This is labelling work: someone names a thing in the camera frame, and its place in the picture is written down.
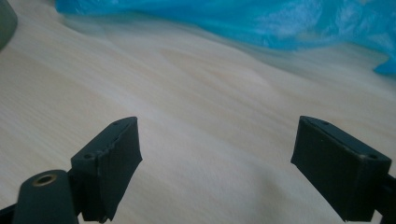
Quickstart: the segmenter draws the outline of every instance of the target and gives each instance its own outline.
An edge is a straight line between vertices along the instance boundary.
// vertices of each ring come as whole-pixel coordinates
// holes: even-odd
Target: wooden table
[[[372,72],[380,53],[257,49],[142,14],[10,4],[19,27],[0,52],[0,207],[130,116],[144,160],[113,223],[343,223],[290,164],[301,115],[396,159],[396,78]]]

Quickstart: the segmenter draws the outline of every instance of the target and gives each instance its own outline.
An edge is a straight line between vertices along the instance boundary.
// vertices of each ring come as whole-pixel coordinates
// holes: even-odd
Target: black plastic part
[[[78,224],[67,172],[53,170],[21,185],[13,224]]]
[[[11,224],[12,218],[14,218],[16,204],[12,204],[9,207],[0,210],[0,224]]]
[[[72,189],[82,190],[75,203],[84,220],[113,219],[141,161],[137,118],[113,122],[71,159]]]
[[[396,179],[390,175],[379,188],[375,209],[384,216],[382,224],[396,224]]]
[[[329,122],[300,117],[291,163],[341,219],[370,221],[391,159]]]

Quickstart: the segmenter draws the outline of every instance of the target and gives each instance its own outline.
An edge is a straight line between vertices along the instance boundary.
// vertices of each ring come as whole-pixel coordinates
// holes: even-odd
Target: black mount
[[[300,117],[291,163],[344,221],[396,223],[396,180],[391,159],[327,121]]]
[[[104,223],[117,207],[138,164],[137,118],[108,125],[72,159],[72,169],[34,175],[21,185],[18,202],[0,211],[1,224]]]

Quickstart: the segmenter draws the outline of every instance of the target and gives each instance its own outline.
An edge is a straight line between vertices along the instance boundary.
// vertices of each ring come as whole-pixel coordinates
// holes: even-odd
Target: wood grain
[[[290,164],[301,115],[396,159],[396,79],[372,72],[382,54],[258,49],[138,13],[9,2],[19,26],[0,52],[0,207],[130,116],[144,160],[113,223],[343,223]]]

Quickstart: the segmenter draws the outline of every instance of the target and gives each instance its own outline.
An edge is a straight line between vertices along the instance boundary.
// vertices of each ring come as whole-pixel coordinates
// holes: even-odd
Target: blue plastic bag
[[[80,15],[139,10],[272,49],[350,41],[388,54],[375,71],[396,74],[394,0],[56,0],[56,9]]]

